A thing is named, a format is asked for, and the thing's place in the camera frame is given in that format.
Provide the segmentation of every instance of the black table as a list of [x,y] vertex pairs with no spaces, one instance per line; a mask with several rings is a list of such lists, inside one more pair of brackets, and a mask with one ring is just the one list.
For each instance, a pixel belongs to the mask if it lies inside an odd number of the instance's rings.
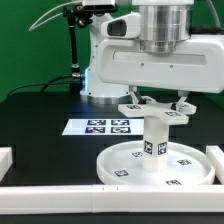
[[[144,92],[159,102],[178,100],[175,91]],[[188,125],[172,126],[170,141],[202,151],[224,145],[224,110],[202,94],[188,102],[197,113]],[[13,149],[13,165],[1,186],[100,184],[96,158],[105,148],[142,136],[62,136],[70,118],[124,118],[116,105],[88,104],[76,93],[18,93],[0,104],[0,147]],[[224,214],[109,213],[0,216],[0,223],[223,223]]]

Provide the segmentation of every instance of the white cylinder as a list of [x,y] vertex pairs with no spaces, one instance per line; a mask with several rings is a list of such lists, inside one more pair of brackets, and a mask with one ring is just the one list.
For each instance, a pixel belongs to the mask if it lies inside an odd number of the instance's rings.
[[167,165],[169,125],[157,117],[145,117],[142,167],[149,172],[162,172]]

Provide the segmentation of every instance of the white block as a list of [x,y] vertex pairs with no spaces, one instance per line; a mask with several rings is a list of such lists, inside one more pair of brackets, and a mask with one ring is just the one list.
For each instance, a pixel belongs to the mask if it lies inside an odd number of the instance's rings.
[[10,147],[0,148],[0,181],[12,165],[12,149]]
[[224,153],[218,146],[207,146],[206,155],[213,167],[215,175],[224,184]]

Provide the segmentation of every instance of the cable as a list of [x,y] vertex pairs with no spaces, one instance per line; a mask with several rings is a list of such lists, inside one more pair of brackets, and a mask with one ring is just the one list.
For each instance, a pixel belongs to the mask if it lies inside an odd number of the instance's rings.
[[49,86],[49,84],[51,84],[53,82],[56,82],[58,80],[67,79],[67,78],[72,78],[72,75],[63,75],[63,76],[59,76],[59,77],[56,77],[56,78],[51,79],[46,85],[43,86],[43,88],[40,90],[40,92],[43,93],[45,91],[45,89],[47,89],[47,87]]
[[64,4],[61,4],[61,5],[58,5],[54,8],[52,8],[51,10],[49,10],[48,12],[44,13],[29,29],[29,31],[33,31],[34,29],[36,29],[37,27],[45,24],[46,22],[49,22],[50,20],[52,19],[55,19],[56,17],[59,16],[59,14],[57,14],[56,16],[52,16],[51,18],[43,21],[42,23],[39,23],[43,18],[45,18],[46,16],[48,16],[50,13],[52,13],[53,11],[55,11],[56,9],[59,9],[59,8],[62,8],[64,6],[67,6],[67,5],[73,5],[73,4],[77,4],[77,3],[81,3],[82,0],[73,0],[72,2],[67,2],[67,3],[64,3]]
[[51,20],[53,20],[53,19],[55,19],[55,18],[57,18],[58,16],[61,16],[61,15],[62,15],[62,13],[58,13],[57,15],[52,16],[52,17],[50,17],[49,19],[46,19],[46,20],[44,20],[43,22],[37,24],[37,25],[34,26],[33,28],[30,27],[29,31],[32,32],[32,31],[35,30],[36,28],[38,28],[38,27],[44,25],[45,23],[47,23],[47,22],[49,22],[49,21],[51,21]]
[[41,84],[31,84],[31,85],[25,85],[25,86],[19,86],[16,87],[15,89],[13,89],[12,91],[10,91],[7,94],[6,99],[8,99],[15,91],[19,90],[19,89],[24,89],[24,88],[29,88],[29,87],[38,87],[38,86],[59,86],[59,85],[70,85],[70,84],[74,84],[72,82],[64,82],[64,83],[41,83]]
[[221,27],[221,23],[220,23],[220,20],[219,20],[219,16],[218,16],[218,14],[216,12],[216,9],[215,9],[212,1],[211,0],[206,0],[206,1],[208,3],[209,9],[210,9],[210,11],[211,11],[211,13],[213,15],[213,18],[214,18],[214,21],[215,21],[215,26],[220,28]]

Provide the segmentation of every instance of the circular plate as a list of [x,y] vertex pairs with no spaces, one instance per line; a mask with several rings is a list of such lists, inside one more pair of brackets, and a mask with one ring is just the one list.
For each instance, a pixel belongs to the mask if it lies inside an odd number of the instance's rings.
[[204,153],[168,143],[167,168],[148,172],[142,168],[143,141],[121,143],[105,149],[97,158],[97,174],[105,184],[195,185],[212,184],[215,170]]

